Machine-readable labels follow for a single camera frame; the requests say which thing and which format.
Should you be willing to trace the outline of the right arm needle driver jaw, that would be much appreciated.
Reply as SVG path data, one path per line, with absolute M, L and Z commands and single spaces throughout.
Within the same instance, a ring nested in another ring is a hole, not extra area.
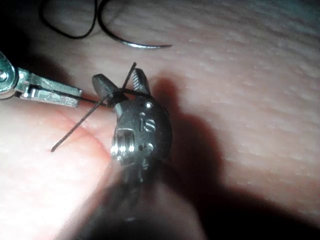
M 148 79 L 144 71 L 140 68 L 133 70 L 133 90 L 132 94 L 146 98 L 152 98 Z
M 115 90 L 118 87 L 105 75 L 99 73 L 92 77 L 92 85 L 100 100 L 104 99 L 107 106 L 114 106 L 117 101 L 115 99 Z

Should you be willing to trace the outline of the left arm needle driver jaw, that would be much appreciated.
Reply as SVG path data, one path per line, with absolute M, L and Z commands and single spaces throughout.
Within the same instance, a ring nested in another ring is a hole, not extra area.
M 40 85 L 24 84 L 15 87 L 19 98 L 66 107 L 77 107 L 79 104 L 80 89 L 73 86 L 45 87 Z
M 64 93 L 78 97 L 82 94 L 82 90 L 77 87 L 36 75 L 35 73 L 25 69 L 18 69 L 16 90 L 22 93 L 27 93 L 31 87 L 35 87 L 40 90 L 47 90 L 52 93 Z

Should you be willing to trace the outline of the right arm needle driver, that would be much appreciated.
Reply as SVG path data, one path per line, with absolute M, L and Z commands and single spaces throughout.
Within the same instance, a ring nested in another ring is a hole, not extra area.
M 111 156 L 122 165 L 166 160 L 173 144 L 170 116 L 154 98 L 137 97 L 114 106 L 117 116 Z

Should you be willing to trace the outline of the left arm needle driver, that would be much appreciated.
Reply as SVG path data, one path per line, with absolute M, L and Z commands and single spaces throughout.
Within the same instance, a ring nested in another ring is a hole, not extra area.
M 18 83 L 18 70 L 12 65 L 7 57 L 0 52 L 0 99 L 11 98 L 15 93 Z

